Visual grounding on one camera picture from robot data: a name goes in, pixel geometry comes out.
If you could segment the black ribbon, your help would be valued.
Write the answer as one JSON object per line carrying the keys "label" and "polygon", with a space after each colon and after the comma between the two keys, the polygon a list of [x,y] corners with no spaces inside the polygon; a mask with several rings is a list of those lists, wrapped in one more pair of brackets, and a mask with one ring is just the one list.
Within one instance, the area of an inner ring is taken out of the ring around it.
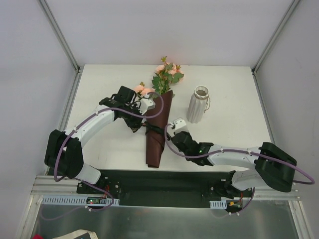
{"label": "black ribbon", "polygon": [[146,134],[148,134],[150,131],[153,131],[159,135],[164,136],[164,129],[163,128],[160,128],[156,125],[149,124],[147,121],[143,122],[141,124],[141,126],[146,128]]}

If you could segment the brown wrapping paper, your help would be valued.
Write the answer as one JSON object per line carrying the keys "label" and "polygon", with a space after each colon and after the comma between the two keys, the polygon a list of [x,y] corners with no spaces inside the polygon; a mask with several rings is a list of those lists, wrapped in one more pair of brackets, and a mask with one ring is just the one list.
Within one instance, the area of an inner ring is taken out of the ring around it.
{"label": "brown wrapping paper", "polygon": [[159,168],[161,155],[165,147],[164,128],[168,123],[173,91],[161,95],[163,110],[155,118],[146,120],[146,164],[151,168]]}

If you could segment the white ribbed ceramic vase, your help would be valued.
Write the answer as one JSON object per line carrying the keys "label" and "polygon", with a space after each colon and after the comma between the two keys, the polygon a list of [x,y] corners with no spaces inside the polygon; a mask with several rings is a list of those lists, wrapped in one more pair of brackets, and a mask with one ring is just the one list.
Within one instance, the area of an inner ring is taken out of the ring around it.
{"label": "white ribbed ceramic vase", "polygon": [[211,100],[209,89],[206,86],[197,86],[191,96],[186,118],[190,123],[199,123],[205,112],[210,108]]}

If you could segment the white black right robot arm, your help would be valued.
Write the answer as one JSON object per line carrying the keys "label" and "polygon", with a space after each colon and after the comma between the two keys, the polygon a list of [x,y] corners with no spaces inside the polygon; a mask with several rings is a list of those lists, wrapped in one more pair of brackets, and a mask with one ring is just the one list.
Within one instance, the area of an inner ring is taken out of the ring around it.
{"label": "white black right robot arm", "polygon": [[288,193],[292,189],[297,162],[277,146],[264,142],[260,147],[229,148],[214,143],[196,142],[188,131],[169,136],[169,141],[187,161],[199,166],[235,166],[213,187],[222,197],[233,199],[249,188],[268,186]]}

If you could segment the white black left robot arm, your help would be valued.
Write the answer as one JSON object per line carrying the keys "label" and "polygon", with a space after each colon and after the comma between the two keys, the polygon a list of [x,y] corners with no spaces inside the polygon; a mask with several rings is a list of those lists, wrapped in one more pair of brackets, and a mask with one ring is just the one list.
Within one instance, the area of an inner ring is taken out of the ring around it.
{"label": "white black left robot arm", "polygon": [[121,86],[116,94],[102,99],[77,126],[65,131],[56,129],[49,135],[45,165],[64,177],[88,182],[88,188],[95,194],[102,193],[106,183],[98,169],[84,162],[82,148],[116,119],[123,119],[136,132],[141,127],[141,116],[154,106],[151,99],[138,99],[135,91]]}

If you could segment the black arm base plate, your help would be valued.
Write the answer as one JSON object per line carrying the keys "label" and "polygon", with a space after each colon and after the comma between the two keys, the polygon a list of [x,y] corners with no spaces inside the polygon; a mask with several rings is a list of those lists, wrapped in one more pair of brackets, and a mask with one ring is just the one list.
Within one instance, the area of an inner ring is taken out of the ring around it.
{"label": "black arm base plate", "polygon": [[231,187],[231,172],[102,170],[96,184],[121,206],[209,208],[222,198],[251,197]]}

